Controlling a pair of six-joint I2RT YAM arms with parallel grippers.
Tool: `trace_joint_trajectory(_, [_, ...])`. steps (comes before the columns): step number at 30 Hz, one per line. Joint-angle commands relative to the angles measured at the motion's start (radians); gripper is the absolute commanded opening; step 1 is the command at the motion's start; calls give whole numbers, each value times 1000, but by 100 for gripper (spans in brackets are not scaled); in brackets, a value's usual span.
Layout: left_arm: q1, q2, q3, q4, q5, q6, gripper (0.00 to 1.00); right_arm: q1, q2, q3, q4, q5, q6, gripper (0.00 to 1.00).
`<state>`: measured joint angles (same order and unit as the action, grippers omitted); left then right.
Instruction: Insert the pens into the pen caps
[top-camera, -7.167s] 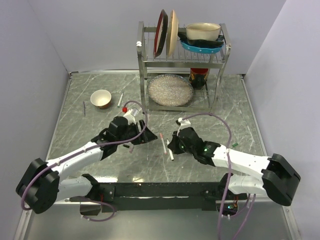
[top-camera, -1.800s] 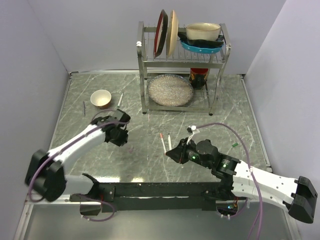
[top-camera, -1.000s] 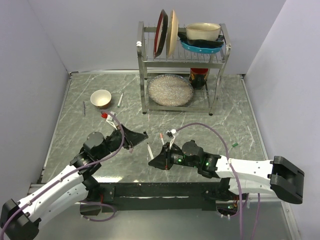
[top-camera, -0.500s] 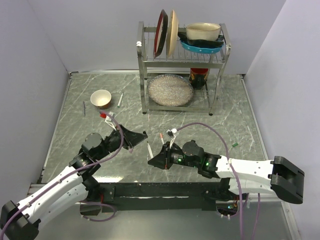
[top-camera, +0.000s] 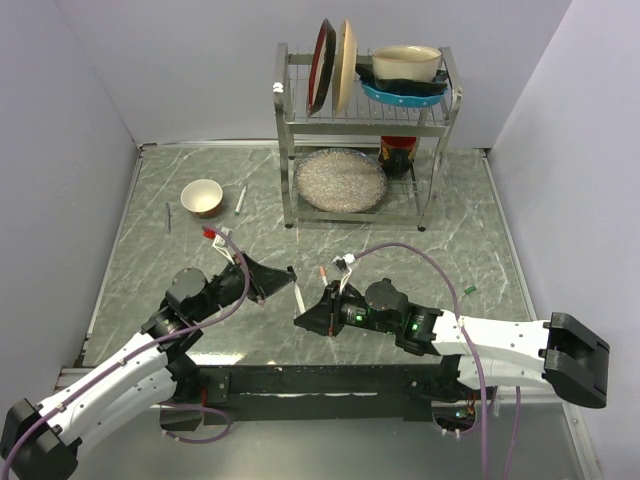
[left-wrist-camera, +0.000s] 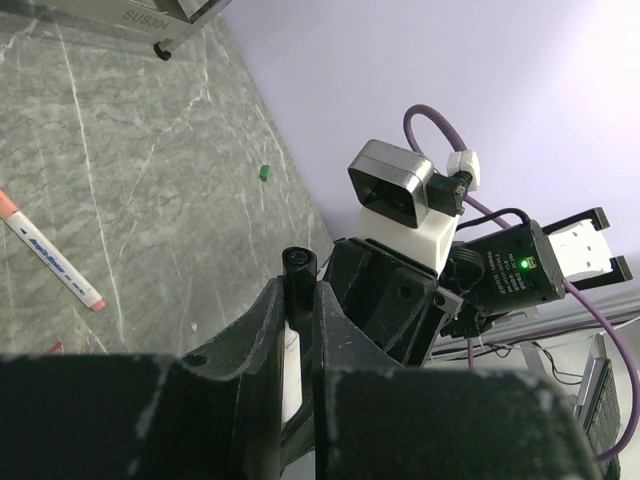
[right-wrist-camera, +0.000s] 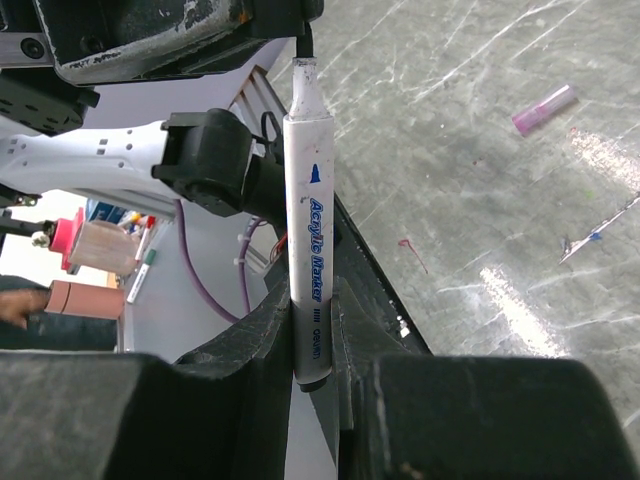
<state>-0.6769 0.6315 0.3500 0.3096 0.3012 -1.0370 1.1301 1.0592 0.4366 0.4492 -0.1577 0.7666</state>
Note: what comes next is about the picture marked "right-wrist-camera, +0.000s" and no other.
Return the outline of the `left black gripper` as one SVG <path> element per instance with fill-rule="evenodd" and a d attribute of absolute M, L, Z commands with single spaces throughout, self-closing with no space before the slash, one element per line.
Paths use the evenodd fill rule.
<path fill-rule="evenodd" d="M 4 1 L 1 65 L 72 85 L 223 74 L 323 12 L 321 1 Z"/>

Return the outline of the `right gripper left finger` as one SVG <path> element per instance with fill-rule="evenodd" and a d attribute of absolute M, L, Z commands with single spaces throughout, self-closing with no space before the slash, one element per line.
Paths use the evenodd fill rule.
<path fill-rule="evenodd" d="M 280 479 L 292 386 L 289 291 L 167 363 L 1 358 L 5 479 Z"/>

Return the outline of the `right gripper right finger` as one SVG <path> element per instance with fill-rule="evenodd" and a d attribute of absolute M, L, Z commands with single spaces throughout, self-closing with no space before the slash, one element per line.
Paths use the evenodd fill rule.
<path fill-rule="evenodd" d="M 337 280 L 336 463 L 342 479 L 635 479 L 592 371 L 571 359 L 410 352 Z"/>

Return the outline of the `black pen cap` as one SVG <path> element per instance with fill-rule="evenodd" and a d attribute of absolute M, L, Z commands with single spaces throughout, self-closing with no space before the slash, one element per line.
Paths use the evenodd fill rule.
<path fill-rule="evenodd" d="M 304 32 L 296 37 L 295 57 L 299 59 L 315 57 L 313 32 L 309 22 L 304 24 Z"/>

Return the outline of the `white marker black tip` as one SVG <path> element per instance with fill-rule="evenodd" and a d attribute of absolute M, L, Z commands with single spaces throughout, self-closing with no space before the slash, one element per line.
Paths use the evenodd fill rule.
<path fill-rule="evenodd" d="M 332 371 L 334 118 L 318 84 L 317 60 L 295 58 L 292 66 L 283 137 L 294 374 L 301 390 L 311 392 Z"/>

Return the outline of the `pink pen cap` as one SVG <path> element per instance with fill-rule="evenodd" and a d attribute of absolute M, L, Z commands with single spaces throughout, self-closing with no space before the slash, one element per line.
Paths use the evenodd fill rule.
<path fill-rule="evenodd" d="M 577 95 L 573 87 L 565 84 L 538 102 L 513 115 L 511 120 L 517 131 L 522 136 L 527 136 L 576 101 Z"/>

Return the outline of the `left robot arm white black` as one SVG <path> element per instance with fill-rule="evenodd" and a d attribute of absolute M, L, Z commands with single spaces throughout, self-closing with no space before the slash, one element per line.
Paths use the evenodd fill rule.
<path fill-rule="evenodd" d="M 186 199 L 285 225 L 281 116 L 252 132 L 228 107 L 87 129 L 98 87 L 219 74 L 276 39 L 313 47 L 320 1 L 5 1 L 1 5 L 1 203 L 75 191 L 158 216 Z"/>

